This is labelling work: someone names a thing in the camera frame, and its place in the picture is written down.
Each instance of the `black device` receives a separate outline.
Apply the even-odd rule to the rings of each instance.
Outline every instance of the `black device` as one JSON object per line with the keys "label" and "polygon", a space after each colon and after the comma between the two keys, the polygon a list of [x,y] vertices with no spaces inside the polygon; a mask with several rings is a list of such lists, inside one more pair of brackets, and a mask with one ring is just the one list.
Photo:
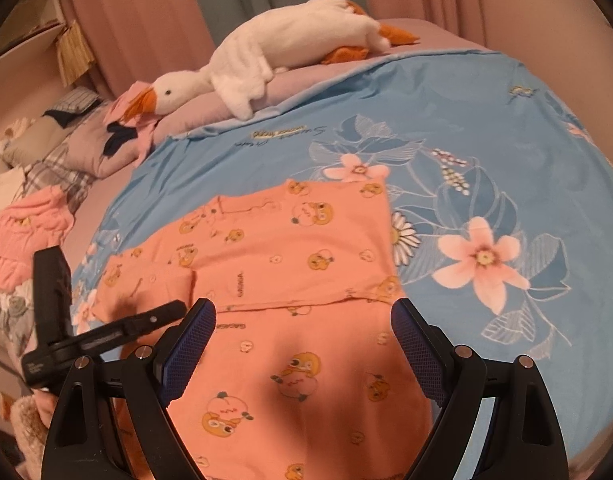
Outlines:
{"label": "black device", "polygon": [[47,388],[56,395],[79,356],[99,360],[104,352],[182,319],[187,311],[173,301],[73,336],[71,270],[58,246],[33,256],[33,302],[38,345],[22,357],[22,373],[29,388]]}
{"label": "black device", "polygon": [[[567,480],[566,452],[555,410],[535,362],[482,359],[454,347],[410,300],[398,300],[391,323],[424,394],[442,408],[405,480],[453,479],[481,400],[495,397],[476,480]],[[130,480],[111,397],[126,399],[136,435],[157,480],[205,480],[166,408],[182,396],[216,325],[216,310],[198,300],[155,346],[103,363],[82,355],[69,370],[48,432],[42,480]]]}

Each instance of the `white daisy print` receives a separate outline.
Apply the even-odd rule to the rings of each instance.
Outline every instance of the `white daisy print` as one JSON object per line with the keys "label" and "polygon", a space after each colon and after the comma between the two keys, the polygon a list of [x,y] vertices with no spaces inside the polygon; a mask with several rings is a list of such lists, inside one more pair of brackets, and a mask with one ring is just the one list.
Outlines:
{"label": "white daisy print", "polygon": [[397,267],[407,266],[414,251],[421,244],[413,224],[406,216],[396,211],[391,218],[391,243],[393,245],[393,260]]}

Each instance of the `cartoon print shirt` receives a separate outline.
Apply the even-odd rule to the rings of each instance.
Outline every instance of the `cartoon print shirt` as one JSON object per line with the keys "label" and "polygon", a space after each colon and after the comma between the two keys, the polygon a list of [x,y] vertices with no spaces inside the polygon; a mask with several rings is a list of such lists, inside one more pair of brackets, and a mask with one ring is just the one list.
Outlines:
{"label": "cartoon print shirt", "polygon": [[96,317],[180,299],[218,312],[401,297],[382,180],[296,182],[217,196],[109,260]]}

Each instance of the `blue bed sheet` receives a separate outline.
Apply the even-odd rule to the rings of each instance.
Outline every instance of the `blue bed sheet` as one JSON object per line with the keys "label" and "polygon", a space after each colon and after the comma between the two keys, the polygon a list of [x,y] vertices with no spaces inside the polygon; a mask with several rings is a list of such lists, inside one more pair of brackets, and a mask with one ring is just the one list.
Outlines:
{"label": "blue bed sheet", "polygon": [[[168,139],[109,206],[74,287],[87,298],[110,254],[216,194],[386,173],[408,296],[456,344],[534,357],[567,452],[580,452],[613,419],[613,168],[574,114],[503,54],[381,59],[249,123]],[[454,266],[450,248],[473,218],[490,229],[504,276],[478,281]],[[402,240],[411,228],[419,247]],[[73,314],[86,320],[82,301]],[[483,413],[458,478],[470,478],[486,427]]]}

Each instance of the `pink clothing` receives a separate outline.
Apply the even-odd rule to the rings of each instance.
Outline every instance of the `pink clothing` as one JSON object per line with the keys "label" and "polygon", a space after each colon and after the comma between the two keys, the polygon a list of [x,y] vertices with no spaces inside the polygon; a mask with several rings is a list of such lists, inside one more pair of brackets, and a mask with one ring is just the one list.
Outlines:
{"label": "pink clothing", "polygon": [[[124,116],[124,112],[131,104],[131,101],[135,99],[142,90],[149,88],[151,85],[143,81],[136,81],[131,85],[126,92],[118,97],[112,105],[110,105],[109,111],[104,117],[104,125],[108,126],[110,123],[120,121]],[[160,120],[161,116],[155,114],[139,114],[123,121],[124,126],[135,128],[138,131],[138,159],[135,161],[135,167],[138,167],[144,162],[147,157],[151,146],[153,145],[153,135],[155,131],[155,124]]]}
{"label": "pink clothing", "polygon": [[390,327],[391,251],[382,180],[289,180],[218,196],[113,257],[93,312],[214,302],[216,332],[169,408],[205,476],[403,478],[431,416]]}
{"label": "pink clothing", "polygon": [[59,186],[45,187],[0,211],[0,291],[33,276],[33,254],[60,245],[74,224]]}

